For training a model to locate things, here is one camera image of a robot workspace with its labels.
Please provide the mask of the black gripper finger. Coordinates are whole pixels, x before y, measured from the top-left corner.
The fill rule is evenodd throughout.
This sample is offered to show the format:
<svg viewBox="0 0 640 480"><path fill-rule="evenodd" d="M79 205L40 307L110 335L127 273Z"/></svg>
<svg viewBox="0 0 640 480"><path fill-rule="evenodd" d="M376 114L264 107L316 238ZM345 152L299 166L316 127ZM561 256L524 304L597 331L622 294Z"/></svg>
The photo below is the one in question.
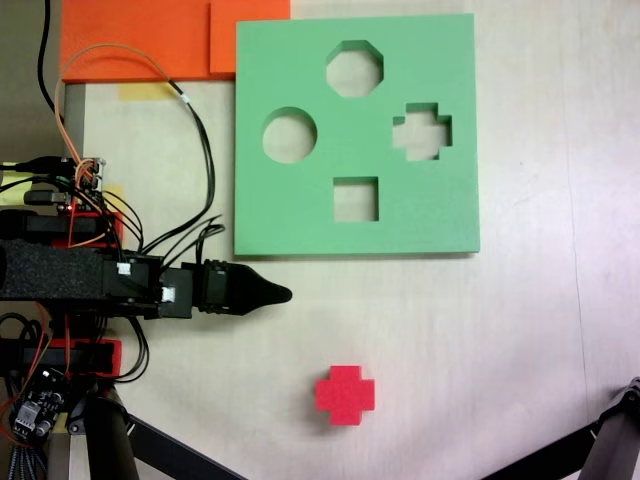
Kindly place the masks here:
<svg viewBox="0 0 640 480"><path fill-rule="evenodd" d="M232 265L233 315L246 315L265 306L287 303L292 298L289 288L268 281L246 265Z"/></svg>

